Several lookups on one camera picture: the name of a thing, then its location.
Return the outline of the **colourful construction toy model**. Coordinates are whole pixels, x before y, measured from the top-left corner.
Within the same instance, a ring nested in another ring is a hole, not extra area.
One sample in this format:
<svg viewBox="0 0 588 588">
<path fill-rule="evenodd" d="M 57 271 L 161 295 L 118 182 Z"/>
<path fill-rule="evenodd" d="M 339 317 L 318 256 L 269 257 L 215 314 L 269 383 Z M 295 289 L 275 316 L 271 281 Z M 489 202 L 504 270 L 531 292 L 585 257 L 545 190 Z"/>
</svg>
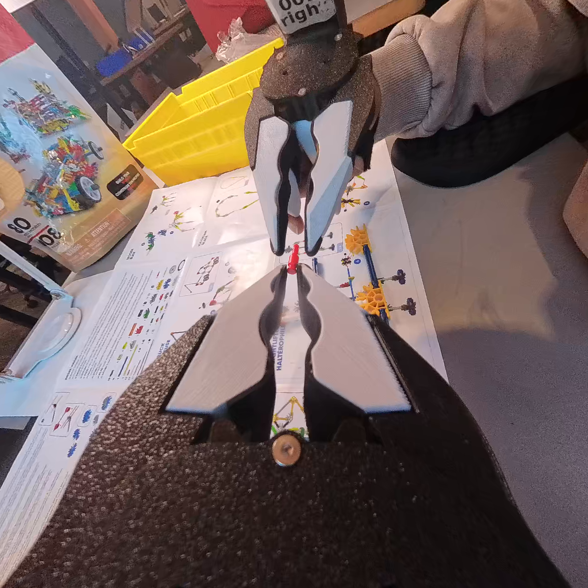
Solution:
<svg viewBox="0 0 588 588">
<path fill-rule="evenodd" d="M 340 222 L 331 224 L 311 264 L 320 277 L 366 313 L 389 322 L 389 305 L 365 225 L 345 232 Z"/>
</svg>

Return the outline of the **white desk stand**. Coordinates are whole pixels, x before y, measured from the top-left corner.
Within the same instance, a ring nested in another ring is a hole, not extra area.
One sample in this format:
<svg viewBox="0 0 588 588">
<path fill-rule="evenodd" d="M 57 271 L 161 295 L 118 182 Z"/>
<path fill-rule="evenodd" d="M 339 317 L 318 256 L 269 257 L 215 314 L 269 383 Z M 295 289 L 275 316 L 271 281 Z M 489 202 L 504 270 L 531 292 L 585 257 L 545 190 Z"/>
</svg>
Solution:
<svg viewBox="0 0 588 588">
<path fill-rule="evenodd" d="M 31 383 L 30 375 L 41 362 L 57 354 L 74 336 L 82 319 L 82 311 L 76 307 L 74 298 L 38 267 L 1 243 L 1 256 L 25 272 L 31 279 L 14 276 L 18 286 L 37 284 L 47 291 L 49 304 L 39 318 L 1 306 L 2 319 L 16 319 L 21 326 L 30 330 L 1 371 L 1 393 L 24 392 L 24 386 Z"/>
</svg>

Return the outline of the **black mesh chair seat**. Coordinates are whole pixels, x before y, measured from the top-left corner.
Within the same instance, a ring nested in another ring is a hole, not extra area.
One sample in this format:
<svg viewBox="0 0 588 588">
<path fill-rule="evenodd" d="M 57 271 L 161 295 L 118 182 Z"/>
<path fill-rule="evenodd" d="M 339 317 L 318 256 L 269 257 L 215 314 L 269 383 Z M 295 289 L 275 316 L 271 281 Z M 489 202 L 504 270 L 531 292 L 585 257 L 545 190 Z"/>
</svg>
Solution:
<svg viewBox="0 0 588 588">
<path fill-rule="evenodd" d="M 432 136 L 396 139 L 393 166 L 430 187 L 456 188 L 501 173 L 587 120 L 587 75 L 521 100 L 502 112 L 472 118 Z"/>
</svg>

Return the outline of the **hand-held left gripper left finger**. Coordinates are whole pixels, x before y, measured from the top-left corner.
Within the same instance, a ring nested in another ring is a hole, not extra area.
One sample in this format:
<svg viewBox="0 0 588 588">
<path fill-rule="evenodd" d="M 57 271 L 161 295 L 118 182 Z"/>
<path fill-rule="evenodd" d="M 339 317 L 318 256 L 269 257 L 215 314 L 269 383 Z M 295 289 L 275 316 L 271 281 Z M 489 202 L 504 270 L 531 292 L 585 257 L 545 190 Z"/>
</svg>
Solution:
<svg viewBox="0 0 588 588">
<path fill-rule="evenodd" d="M 172 385 L 165 410 L 232 422 L 251 442 L 268 440 L 276 384 L 272 338 L 280 327 L 288 271 L 281 265 L 226 303 Z"/>
</svg>

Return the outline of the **clear plastic bag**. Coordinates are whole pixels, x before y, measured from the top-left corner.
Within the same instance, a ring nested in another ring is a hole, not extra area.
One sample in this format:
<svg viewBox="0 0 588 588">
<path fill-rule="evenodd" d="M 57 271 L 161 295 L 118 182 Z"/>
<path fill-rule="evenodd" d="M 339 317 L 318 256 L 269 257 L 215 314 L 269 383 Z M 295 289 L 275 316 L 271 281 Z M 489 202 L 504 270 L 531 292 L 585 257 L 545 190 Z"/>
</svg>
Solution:
<svg viewBox="0 0 588 588">
<path fill-rule="evenodd" d="M 219 44 L 215 57 L 221 63 L 232 63 L 280 37 L 274 26 L 264 29 L 261 33 L 248 33 L 242 19 L 238 17 L 231 20 L 227 30 L 217 32 Z"/>
</svg>

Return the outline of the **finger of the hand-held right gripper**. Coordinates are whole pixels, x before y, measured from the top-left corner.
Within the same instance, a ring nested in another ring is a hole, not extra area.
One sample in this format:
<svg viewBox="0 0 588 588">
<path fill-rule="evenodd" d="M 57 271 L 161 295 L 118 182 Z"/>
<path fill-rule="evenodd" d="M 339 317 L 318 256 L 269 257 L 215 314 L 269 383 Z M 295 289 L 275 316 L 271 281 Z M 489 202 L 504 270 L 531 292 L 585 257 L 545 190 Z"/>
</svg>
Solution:
<svg viewBox="0 0 588 588">
<path fill-rule="evenodd" d="M 289 123 L 272 116 L 260 121 L 254 183 L 276 256 L 285 251 L 289 214 L 295 213 L 295 134 Z"/>
<path fill-rule="evenodd" d="M 305 208 L 305 250 L 317 253 L 334 216 L 341 209 L 342 195 L 352 178 L 349 155 L 353 102 L 329 105 L 312 123 L 317 156 L 311 170 L 311 189 Z"/>
</svg>

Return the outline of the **printed paper instruction sheet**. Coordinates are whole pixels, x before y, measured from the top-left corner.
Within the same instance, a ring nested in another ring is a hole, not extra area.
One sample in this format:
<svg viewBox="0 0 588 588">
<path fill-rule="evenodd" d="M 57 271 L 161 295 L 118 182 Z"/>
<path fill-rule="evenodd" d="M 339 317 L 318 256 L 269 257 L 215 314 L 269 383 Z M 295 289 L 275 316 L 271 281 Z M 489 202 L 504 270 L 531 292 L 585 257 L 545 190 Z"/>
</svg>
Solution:
<svg viewBox="0 0 588 588">
<path fill-rule="evenodd" d="M 320 276 L 355 299 L 370 277 L 346 237 L 363 228 L 391 327 L 447 378 L 386 141 L 349 183 L 311 257 L 292 232 L 285 254 L 271 253 L 249 168 L 155 190 L 114 270 L 67 286 L 82 311 L 73 338 L 23 382 L 1 385 L 2 398 L 20 394 L 38 417 L 1 485 L 1 587 L 54 514 L 92 433 L 150 364 L 202 316 L 286 263 L 295 244 L 301 262 L 317 260 Z"/>
</svg>

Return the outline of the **blue storage crate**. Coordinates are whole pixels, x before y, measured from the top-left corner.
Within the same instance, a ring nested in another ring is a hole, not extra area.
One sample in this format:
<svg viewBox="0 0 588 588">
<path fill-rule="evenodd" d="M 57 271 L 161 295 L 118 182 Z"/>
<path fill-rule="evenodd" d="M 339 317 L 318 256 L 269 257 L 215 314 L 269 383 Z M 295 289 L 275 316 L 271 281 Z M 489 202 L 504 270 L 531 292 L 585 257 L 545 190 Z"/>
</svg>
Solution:
<svg viewBox="0 0 588 588">
<path fill-rule="evenodd" d="M 96 63 L 99 75 L 110 77 L 118 73 L 133 61 L 136 54 L 153 44 L 154 41 L 154 37 L 147 35 L 135 36 L 128 42 L 123 42 L 119 49 Z"/>
</svg>

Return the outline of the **cardboard construction toy box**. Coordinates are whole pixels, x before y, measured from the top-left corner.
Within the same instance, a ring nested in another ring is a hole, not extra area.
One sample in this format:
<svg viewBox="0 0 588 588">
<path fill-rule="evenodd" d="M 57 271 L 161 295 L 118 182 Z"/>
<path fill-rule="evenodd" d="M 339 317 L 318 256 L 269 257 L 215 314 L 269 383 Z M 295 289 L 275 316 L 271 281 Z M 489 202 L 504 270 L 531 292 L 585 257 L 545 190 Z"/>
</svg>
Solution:
<svg viewBox="0 0 588 588">
<path fill-rule="evenodd" d="M 156 184 L 37 44 L 1 63 L 1 232 L 73 272 L 142 219 Z"/>
</svg>

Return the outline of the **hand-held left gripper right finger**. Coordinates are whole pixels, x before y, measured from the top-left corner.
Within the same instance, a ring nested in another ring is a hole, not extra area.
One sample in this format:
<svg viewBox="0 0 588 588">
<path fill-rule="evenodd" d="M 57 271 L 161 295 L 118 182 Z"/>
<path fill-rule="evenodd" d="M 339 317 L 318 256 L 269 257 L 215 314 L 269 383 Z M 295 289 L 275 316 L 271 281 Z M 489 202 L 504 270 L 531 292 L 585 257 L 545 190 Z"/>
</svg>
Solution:
<svg viewBox="0 0 588 588">
<path fill-rule="evenodd" d="M 376 334 L 387 327 L 305 264 L 297 266 L 300 321 L 310 343 L 303 409 L 311 442 L 330 442 L 344 421 L 411 411 L 393 360 Z"/>
</svg>

